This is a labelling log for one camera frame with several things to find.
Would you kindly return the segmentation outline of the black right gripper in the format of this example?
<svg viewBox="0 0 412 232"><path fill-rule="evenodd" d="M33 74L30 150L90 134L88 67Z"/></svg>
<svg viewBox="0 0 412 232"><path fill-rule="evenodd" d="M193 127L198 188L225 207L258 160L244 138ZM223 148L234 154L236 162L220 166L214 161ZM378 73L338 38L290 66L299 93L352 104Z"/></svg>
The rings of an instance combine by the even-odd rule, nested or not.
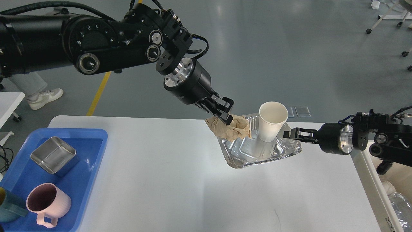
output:
<svg viewBox="0 0 412 232"><path fill-rule="evenodd" d="M329 154L349 155L353 150L352 125L326 123L320 130L292 128L284 131L283 138L293 139L304 143L319 144L323 152Z"/></svg>

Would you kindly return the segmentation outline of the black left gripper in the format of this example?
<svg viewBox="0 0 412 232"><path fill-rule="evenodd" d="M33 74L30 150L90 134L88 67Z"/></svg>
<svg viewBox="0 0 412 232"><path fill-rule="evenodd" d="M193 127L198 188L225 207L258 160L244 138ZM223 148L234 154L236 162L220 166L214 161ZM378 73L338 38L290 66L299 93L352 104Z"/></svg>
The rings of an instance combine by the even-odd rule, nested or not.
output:
<svg viewBox="0 0 412 232"><path fill-rule="evenodd" d="M199 104L225 125L233 121L234 101L220 98L211 87L211 77L194 58L184 57L178 66L164 78L164 88L185 105Z"/></svg>

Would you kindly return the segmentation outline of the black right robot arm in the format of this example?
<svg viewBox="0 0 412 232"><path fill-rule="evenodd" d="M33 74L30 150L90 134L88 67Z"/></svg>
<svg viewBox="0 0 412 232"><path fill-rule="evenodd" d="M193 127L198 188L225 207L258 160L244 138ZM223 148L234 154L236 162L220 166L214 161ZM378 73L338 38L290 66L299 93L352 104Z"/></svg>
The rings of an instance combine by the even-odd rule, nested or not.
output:
<svg viewBox="0 0 412 232"><path fill-rule="evenodd" d="M339 120L337 123L325 123L319 130L292 128L285 131L283 137L318 144L320 149L329 154L349 155L353 150L369 149L373 157L381 160L377 173L384 175L393 165L399 163L412 165L411 138L412 128L403 123L410 117L411 106L403 107L393 114L357 112ZM369 134L374 133L374 143L367 146Z"/></svg>

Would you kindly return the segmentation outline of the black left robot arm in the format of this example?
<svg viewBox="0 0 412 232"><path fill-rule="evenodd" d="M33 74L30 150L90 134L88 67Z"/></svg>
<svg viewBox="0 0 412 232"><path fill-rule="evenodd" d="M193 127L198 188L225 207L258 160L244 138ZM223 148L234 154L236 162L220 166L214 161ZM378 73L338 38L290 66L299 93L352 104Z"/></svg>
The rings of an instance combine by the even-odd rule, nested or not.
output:
<svg viewBox="0 0 412 232"><path fill-rule="evenodd" d="M45 1L1 12L1 77L73 65L84 75L156 63L164 88L186 105L194 104L229 125L234 101L220 97L190 50L194 38L172 9L131 1L116 21L84 4Z"/></svg>

